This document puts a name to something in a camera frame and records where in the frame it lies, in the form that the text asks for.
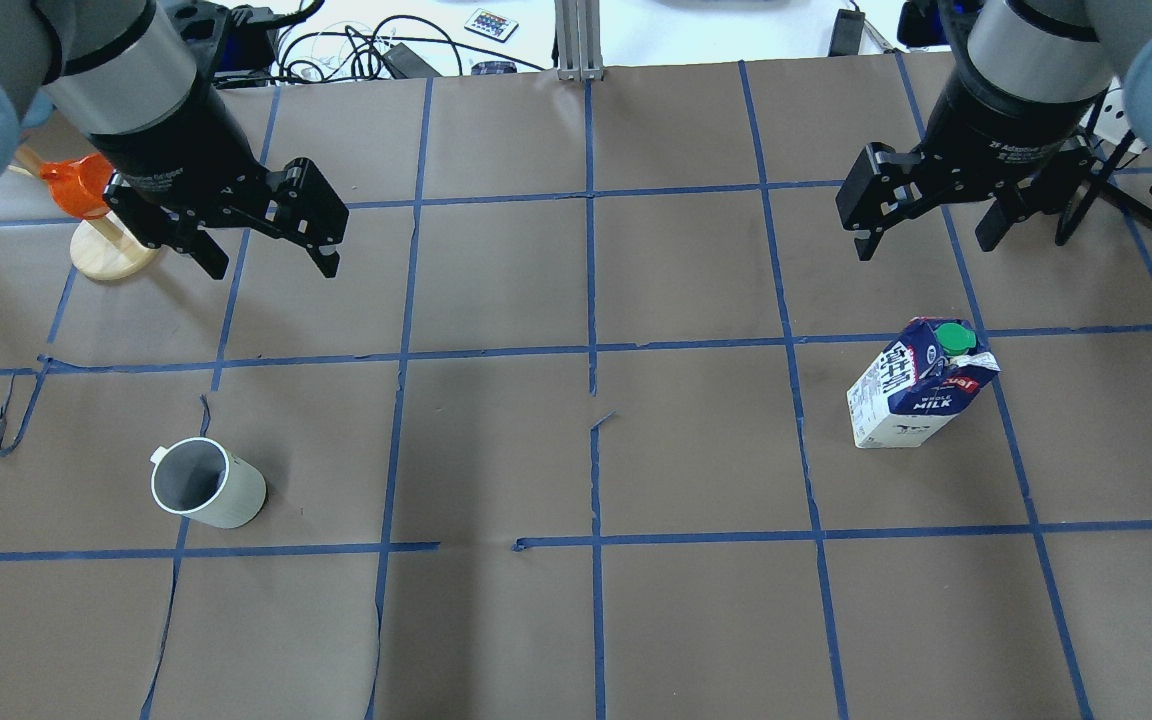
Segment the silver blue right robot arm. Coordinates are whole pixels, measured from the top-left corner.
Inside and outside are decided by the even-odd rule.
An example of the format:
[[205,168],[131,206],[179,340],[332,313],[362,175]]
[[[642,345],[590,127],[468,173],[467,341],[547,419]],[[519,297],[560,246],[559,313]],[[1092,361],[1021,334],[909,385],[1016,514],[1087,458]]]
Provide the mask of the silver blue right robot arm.
[[896,223],[965,202],[988,202],[983,251],[1038,213],[1068,242],[1116,168],[1093,165],[1101,109],[1126,118],[1116,156],[1152,152],[1152,1],[908,1],[899,40],[945,45],[954,68],[918,145],[869,143],[838,191],[863,262]]

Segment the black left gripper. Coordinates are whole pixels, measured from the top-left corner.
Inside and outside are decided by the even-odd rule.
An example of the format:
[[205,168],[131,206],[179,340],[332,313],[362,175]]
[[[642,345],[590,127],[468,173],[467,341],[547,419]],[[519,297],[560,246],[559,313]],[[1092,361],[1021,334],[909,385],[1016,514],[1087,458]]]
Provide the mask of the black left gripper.
[[251,227],[303,247],[323,276],[338,276],[344,200],[310,158],[266,168],[210,83],[195,82],[179,108],[156,123],[93,132],[91,143],[116,173],[105,199],[138,240],[166,243],[221,281],[228,255],[202,223]]

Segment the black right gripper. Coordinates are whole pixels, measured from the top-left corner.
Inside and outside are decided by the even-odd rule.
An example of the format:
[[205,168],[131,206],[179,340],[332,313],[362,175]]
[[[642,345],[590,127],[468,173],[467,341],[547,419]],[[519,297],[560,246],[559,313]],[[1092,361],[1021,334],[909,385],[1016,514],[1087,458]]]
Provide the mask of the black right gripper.
[[983,252],[1029,217],[1068,209],[1091,167],[1079,120],[1096,97],[1038,103],[978,71],[952,73],[914,149],[869,142],[838,188],[838,220],[861,263],[874,258],[884,233],[945,205],[990,202],[973,229]]

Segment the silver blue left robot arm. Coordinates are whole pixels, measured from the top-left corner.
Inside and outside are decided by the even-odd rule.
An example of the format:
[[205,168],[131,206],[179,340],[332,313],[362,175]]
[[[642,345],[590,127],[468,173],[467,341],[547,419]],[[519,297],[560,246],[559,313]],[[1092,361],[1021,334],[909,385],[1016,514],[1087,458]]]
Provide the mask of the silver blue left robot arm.
[[0,1],[0,173],[50,101],[111,162],[103,200],[141,247],[215,279],[212,228],[250,228],[338,275],[348,209],[314,162],[270,170],[156,1]]

